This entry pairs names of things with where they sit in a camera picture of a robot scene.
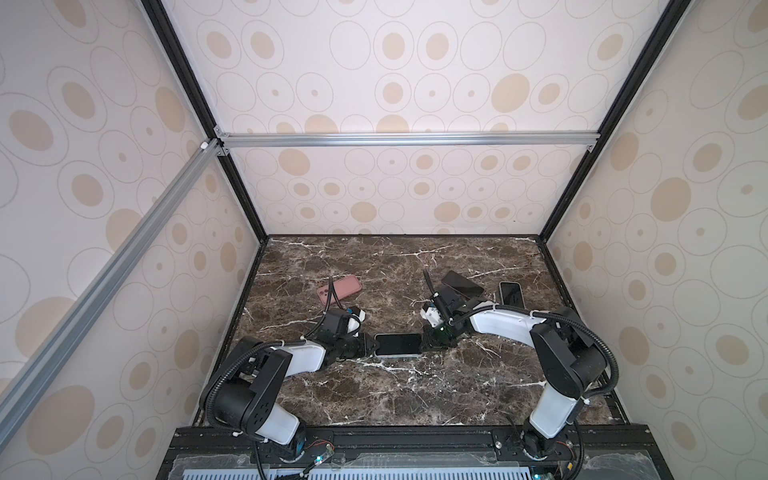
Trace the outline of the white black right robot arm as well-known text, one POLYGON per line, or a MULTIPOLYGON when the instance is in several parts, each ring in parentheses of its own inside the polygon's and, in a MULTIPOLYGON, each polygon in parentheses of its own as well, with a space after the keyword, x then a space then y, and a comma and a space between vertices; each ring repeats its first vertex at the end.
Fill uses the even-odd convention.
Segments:
POLYGON ((545 386, 526 421, 525 434, 533 439, 555 438, 588 399, 609 393, 618 383, 614 353, 572 309, 529 311, 443 288, 431 294, 420 314, 427 322, 426 350, 455 347, 461 336, 471 334, 496 335, 535 350, 545 386))

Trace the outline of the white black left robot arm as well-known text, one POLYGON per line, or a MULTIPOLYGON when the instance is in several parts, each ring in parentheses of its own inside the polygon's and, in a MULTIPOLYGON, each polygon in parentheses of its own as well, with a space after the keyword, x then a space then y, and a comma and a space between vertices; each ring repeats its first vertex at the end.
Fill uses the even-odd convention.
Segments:
POLYGON ((284 380, 321 371, 341 360, 372 355, 377 343, 362 332, 365 319, 366 312, 356 306, 330 308, 296 341, 242 338, 201 395, 205 421, 299 455, 306 442, 306 427, 277 403, 284 380))

